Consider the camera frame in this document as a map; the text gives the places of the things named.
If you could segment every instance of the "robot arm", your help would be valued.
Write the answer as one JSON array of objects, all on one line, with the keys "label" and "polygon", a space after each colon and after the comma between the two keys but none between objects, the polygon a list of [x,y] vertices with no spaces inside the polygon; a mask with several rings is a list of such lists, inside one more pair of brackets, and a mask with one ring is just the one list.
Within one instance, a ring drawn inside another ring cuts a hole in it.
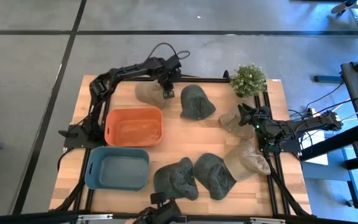
[{"label": "robot arm", "polygon": [[298,138],[308,131],[319,129],[339,131],[343,125],[339,116],[332,111],[327,111],[320,116],[300,121],[277,121],[269,117],[269,107],[262,106],[255,109],[242,104],[238,105],[238,108],[241,116],[239,125],[253,125],[257,133],[269,145],[279,146],[286,140]]},{"label": "robot arm", "polygon": [[[168,60],[149,57],[141,64],[112,68],[107,73],[96,77],[89,84],[92,110],[89,111],[88,116],[81,125],[81,130],[85,133],[87,141],[104,142],[104,127],[103,124],[99,124],[99,117],[103,103],[110,99],[121,81],[148,75],[152,79],[158,79],[158,83],[163,88],[163,97],[165,99],[173,98],[175,96],[173,82],[177,82],[181,77],[179,59],[177,54],[174,54]],[[59,131],[59,133],[66,138],[76,138],[78,136],[78,133],[71,133],[70,131]]]}]

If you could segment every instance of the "tan cap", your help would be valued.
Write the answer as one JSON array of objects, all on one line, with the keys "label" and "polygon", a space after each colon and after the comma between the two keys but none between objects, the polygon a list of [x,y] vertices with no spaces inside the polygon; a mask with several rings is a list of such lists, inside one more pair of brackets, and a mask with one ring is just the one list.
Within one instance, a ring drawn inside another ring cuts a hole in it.
[{"label": "tan cap", "polygon": [[169,99],[164,99],[162,93],[163,88],[158,84],[158,80],[140,82],[135,87],[135,95],[139,101],[157,106],[160,109],[163,109],[170,101]]},{"label": "tan cap", "polygon": [[257,154],[254,145],[246,140],[242,140],[227,153],[223,161],[236,181],[246,180],[257,174],[270,174],[266,159]]},{"label": "tan cap", "polygon": [[[248,99],[243,99],[241,103],[245,103],[246,105],[255,108],[254,104]],[[241,116],[237,105],[231,108],[226,114],[222,114],[219,117],[222,128],[226,131],[243,139],[253,138],[255,133],[254,127],[249,124],[239,126],[240,120]]]}]

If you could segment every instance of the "green plant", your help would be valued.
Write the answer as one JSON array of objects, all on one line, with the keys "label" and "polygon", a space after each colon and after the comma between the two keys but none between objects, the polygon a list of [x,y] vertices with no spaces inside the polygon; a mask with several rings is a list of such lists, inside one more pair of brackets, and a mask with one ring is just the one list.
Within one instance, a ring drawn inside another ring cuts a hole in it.
[{"label": "green plant", "polygon": [[235,74],[230,77],[230,85],[240,97],[258,95],[266,90],[266,74],[262,67],[254,63],[250,65],[240,65]]}]

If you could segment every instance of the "gray cap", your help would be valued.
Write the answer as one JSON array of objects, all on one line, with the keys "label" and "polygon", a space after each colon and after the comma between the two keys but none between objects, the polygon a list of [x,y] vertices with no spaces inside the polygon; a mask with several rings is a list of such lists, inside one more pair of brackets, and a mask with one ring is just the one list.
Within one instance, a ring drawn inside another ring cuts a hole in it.
[{"label": "gray cap", "polygon": [[187,157],[180,162],[161,167],[154,174],[154,190],[164,192],[167,198],[198,198],[196,181],[193,176],[193,164]]},{"label": "gray cap", "polygon": [[209,190],[211,198],[215,200],[223,199],[236,183],[223,159],[211,153],[204,153],[197,160],[194,176]]},{"label": "gray cap", "polygon": [[163,109],[165,105],[170,102],[170,99],[164,99],[163,88],[158,83],[158,80],[152,82],[139,82],[135,86],[135,96],[139,101],[158,106],[160,109]]},{"label": "gray cap", "polygon": [[190,119],[205,119],[216,111],[204,90],[198,85],[188,85],[180,95],[181,115]]}]

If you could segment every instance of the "blue bin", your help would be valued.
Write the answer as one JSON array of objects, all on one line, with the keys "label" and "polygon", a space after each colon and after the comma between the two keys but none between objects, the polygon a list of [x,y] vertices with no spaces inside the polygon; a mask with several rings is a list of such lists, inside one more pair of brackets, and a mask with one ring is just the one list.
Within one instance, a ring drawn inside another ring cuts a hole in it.
[{"label": "blue bin", "polygon": [[89,156],[85,183],[90,189],[142,190],[149,177],[143,149],[97,147]]}]

